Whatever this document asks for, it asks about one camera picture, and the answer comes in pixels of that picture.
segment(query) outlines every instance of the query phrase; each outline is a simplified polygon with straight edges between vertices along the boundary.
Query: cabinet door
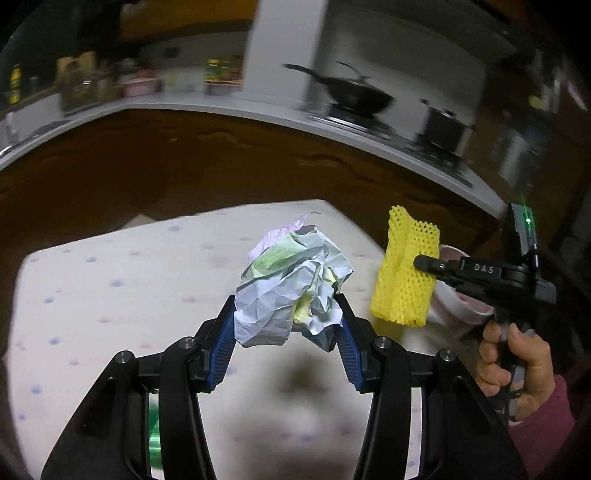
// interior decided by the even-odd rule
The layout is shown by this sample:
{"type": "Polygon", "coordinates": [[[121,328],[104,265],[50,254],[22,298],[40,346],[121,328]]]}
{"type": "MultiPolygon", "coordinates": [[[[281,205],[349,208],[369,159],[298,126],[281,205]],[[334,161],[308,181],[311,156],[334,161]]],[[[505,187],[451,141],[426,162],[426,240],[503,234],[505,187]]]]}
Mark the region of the cabinet door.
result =
{"type": "Polygon", "coordinates": [[[144,0],[121,9],[121,40],[245,30],[258,0],[144,0]]]}

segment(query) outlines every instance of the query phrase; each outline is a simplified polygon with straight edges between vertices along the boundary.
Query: person's arm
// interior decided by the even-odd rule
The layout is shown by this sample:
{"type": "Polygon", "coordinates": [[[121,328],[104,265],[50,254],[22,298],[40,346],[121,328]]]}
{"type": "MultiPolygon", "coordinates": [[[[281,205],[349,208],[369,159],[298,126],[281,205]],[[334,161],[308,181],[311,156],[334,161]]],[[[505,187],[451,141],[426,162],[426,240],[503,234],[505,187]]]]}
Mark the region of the person's arm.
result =
{"type": "MultiPolygon", "coordinates": [[[[487,397],[509,384],[511,374],[495,364],[501,327],[489,322],[480,344],[476,382],[487,397]]],[[[529,338],[512,323],[507,342],[510,350],[528,362],[524,393],[517,400],[515,418],[520,423],[509,428],[530,478],[534,479],[550,463],[574,426],[564,379],[554,376],[550,346],[538,335],[529,338]]]]}

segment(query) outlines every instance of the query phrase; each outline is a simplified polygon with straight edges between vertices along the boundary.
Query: wok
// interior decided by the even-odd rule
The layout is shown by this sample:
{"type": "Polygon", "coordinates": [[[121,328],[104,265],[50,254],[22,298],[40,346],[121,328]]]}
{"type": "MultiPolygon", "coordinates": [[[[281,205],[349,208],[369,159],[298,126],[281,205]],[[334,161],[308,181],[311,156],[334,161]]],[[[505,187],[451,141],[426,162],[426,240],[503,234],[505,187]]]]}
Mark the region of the wok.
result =
{"type": "Polygon", "coordinates": [[[339,61],[354,70],[358,74],[357,79],[346,79],[338,77],[324,77],[312,69],[284,63],[286,69],[298,70],[299,72],[311,75],[318,83],[326,85],[329,95],[335,100],[339,107],[354,112],[362,116],[372,116],[375,113],[384,110],[394,98],[383,90],[370,85],[367,82],[368,76],[362,75],[351,65],[339,61]]]}

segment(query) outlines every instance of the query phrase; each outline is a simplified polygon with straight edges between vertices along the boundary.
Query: cooking pot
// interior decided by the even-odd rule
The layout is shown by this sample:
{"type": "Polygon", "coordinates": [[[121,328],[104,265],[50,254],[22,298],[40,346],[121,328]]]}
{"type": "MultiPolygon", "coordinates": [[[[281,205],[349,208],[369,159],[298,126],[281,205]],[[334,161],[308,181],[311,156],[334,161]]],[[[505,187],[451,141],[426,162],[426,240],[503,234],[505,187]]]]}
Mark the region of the cooking pot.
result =
{"type": "MultiPolygon", "coordinates": [[[[429,101],[422,99],[423,105],[429,105],[429,101]]],[[[455,152],[464,134],[466,125],[456,118],[456,114],[449,110],[437,110],[429,107],[427,122],[423,129],[422,138],[448,152],[455,152]]]]}
{"type": "Polygon", "coordinates": [[[384,110],[394,98],[386,92],[370,85],[367,82],[368,76],[362,75],[357,69],[342,61],[341,65],[349,67],[357,73],[356,79],[345,79],[338,77],[324,77],[312,69],[284,63],[286,69],[298,70],[299,72],[312,75],[312,78],[318,83],[326,85],[329,95],[335,100],[339,107],[350,110],[358,115],[372,116],[375,113],[384,110]]]}

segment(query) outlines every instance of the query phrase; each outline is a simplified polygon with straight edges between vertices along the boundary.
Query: dish soap bottle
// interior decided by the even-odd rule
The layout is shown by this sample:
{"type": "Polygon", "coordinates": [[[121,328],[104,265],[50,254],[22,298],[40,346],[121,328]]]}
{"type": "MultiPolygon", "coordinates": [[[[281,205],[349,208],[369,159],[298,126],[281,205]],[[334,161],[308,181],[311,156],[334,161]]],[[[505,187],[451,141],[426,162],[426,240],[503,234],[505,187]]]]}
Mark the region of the dish soap bottle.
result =
{"type": "Polygon", "coordinates": [[[10,96],[8,102],[11,105],[21,100],[21,64],[17,63],[10,75],[10,96]]]}

